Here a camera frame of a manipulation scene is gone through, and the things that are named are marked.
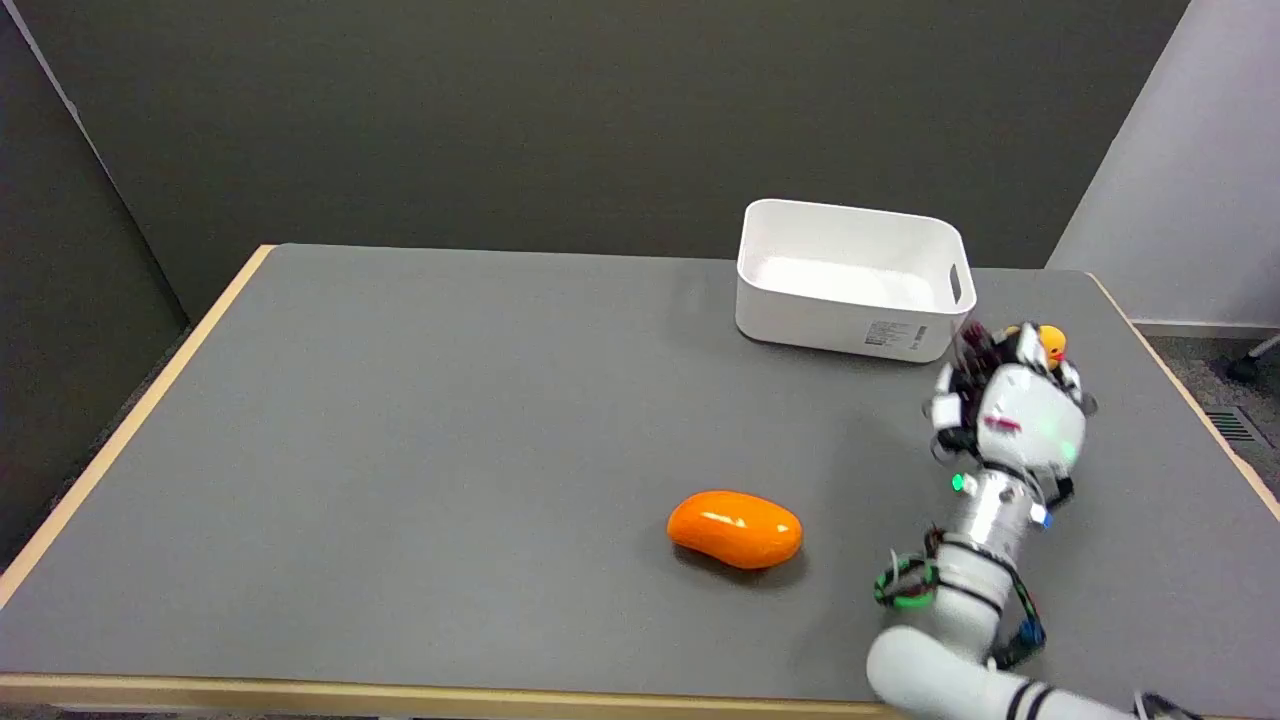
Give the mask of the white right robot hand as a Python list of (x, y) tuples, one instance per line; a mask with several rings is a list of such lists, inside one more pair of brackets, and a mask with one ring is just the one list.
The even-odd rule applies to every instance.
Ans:
[(1068, 337), (1056, 325), (988, 331), (970, 322), (922, 411), (933, 427), (936, 456), (970, 456), (1053, 503), (1074, 491), (1071, 474), (1097, 401), (1069, 363)]

